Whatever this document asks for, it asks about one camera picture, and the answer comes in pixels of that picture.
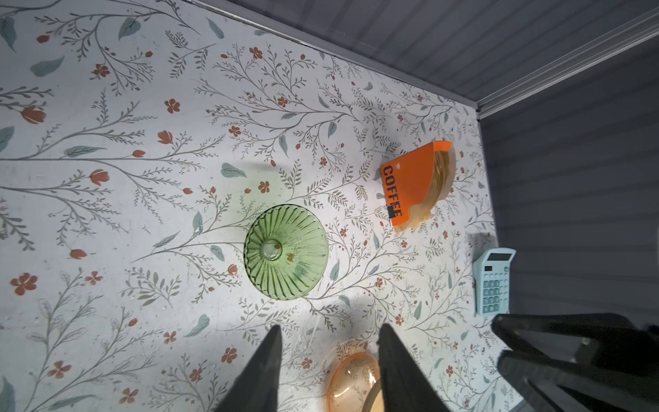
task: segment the orange coffee filter package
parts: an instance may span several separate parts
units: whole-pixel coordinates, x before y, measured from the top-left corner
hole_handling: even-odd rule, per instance
[[[391,224],[397,233],[417,229],[430,219],[437,201],[450,193],[455,178],[455,149],[433,142],[380,166]]]

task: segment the floral tablecloth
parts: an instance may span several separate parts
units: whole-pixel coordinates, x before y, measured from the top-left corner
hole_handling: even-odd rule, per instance
[[[0,27],[4,411],[209,411],[274,324],[279,410],[322,411],[383,322],[453,410],[517,402],[474,315],[495,234],[473,108],[173,0],[33,1]],[[437,139],[452,193],[396,234],[378,166]],[[242,242],[287,202],[330,257],[273,301]]]

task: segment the calculator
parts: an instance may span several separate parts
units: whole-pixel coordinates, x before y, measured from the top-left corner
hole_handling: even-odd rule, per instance
[[[515,249],[488,249],[473,263],[476,312],[482,316],[506,313],[510,299],[510,262]]]

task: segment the ribbed glass bowl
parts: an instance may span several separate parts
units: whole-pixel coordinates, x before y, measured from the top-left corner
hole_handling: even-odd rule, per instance
[[[263,212],[247,232],[247,276],[263,294],[297,299],[318,284],[330,247],[323,225],[307,209],[281,204]]]

